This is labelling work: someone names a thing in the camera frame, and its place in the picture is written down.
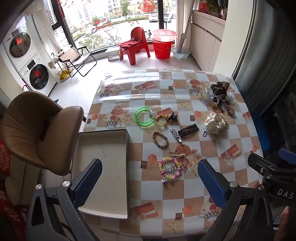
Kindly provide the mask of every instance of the washing machine door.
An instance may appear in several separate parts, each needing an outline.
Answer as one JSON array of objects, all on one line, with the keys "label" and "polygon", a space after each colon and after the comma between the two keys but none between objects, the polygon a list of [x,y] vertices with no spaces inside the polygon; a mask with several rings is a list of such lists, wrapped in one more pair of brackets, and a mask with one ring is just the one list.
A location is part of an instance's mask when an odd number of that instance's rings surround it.
[{"label": "washing machine door", "polygon": [[28,52],[31,45],[31,38],[27,33],[18,33],[15,35],[10,42],[9,52],[15,57],[19,58],[25,55]]},{"label": "washing machine door", "polygon": [[34,89],[43,89],[48,82],[48,70],[43,64],[36,64],[30,72],[30,83]]}]

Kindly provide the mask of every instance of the checkered tablecloth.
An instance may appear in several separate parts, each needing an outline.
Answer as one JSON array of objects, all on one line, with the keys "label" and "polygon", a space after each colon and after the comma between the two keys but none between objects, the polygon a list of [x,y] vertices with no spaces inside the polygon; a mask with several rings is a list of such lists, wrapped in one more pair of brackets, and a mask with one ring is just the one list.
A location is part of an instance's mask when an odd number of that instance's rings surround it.
[{"label": "checkered tablecloth", "polygon": [[[206,106],[196,92],[189,93],[190,88],[209,87],[217,81],[230,83],[228,98],[235,109],[234,118]],[[174,111],[178,122],[171,121],[167,127],[153,124],[142,128],[133,114],[143,106],[158,114]],[[229,128],[220,135],[203,137],[204,122],[210,112],[222,115]],[[149,120],[149,114],[140,118]],[[184,137],[182,145],[178,144],[170,128],[178,131],[193,123],[200,130]],[[236,181],[240,186],[254,187],[260,182],[260,175],[247,164],[250,152],[262,155],[259,139],[248,108],[230,77],[177,69],[132,70],[108,75],[94,97],[84,131],[110,128],[127,128],[130,135],[130,216],[119,220],[85,215],[91,228],[136,237],[206,232],[221,209],[215,206],[198,176],[197,163],[202,159],[207,159],[228,181]],[[153,142],[154,131],[168,138],[166,148],[158,148]],[[180,162],[187,171],[179,180],[164,184],[158,164],[169,151],[186,154]]]}]

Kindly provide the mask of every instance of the red plastic chair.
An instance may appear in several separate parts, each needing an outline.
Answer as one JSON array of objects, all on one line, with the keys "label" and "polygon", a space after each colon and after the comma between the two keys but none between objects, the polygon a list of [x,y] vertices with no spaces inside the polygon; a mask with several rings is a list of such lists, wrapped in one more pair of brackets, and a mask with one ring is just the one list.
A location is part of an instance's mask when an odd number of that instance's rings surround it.
[{"label": "red plastic chair", "polygon": [[135,65],[136,64],[136,53],[140,52],[141,49],[146,49],[148,58],[150,58],[150,53],[149,53],[148,44],[146,41],[145,32],[144,32],[143,28],[135,27],[131,31],[131,38],[132,37],[135,37],[137,39],[141,39],[142,40],[141,43],[133,45],[126,50],[123,48],[120,48],[119,57],[120,57],[120,60],[123,60],[123,53],[125,52],[128,55],[128,59],[130,61],[130,64]]}]

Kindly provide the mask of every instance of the pink and yellow beaded bracelet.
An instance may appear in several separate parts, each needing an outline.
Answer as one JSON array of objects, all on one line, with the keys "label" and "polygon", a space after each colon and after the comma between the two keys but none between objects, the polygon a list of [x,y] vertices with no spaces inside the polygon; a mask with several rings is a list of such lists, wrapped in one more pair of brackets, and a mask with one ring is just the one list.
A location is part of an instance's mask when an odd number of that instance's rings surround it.
[{"label": "pink and yellow beaded bracelet", "polygon": [[[163,168],[163,165],[166,162],[173,163],[173,166],[170,169]],[[176,167],[177,167],[178,171],[176,174],[174,174],[173,169]],[[172,180],[181,176],[180,163],[177,161],[176,158],[165,157],[165,158],[161,159],[159,162],[159,170],[160,170],[160,174],[163,175],[163,179],[162,179],[163,182],[172,181]]]}]

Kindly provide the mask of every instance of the person's hand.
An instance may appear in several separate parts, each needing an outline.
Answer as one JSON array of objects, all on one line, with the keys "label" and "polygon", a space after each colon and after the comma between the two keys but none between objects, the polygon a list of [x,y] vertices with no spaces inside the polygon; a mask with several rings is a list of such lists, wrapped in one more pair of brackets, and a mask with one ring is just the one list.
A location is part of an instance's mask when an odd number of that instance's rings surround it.
[{"label": "person's hand", "polygon": [[287,234],[287,225],[289,221],[289,207],[285,207],[279,218],[279,229],[274,237],[274,241],[281,241]]}]

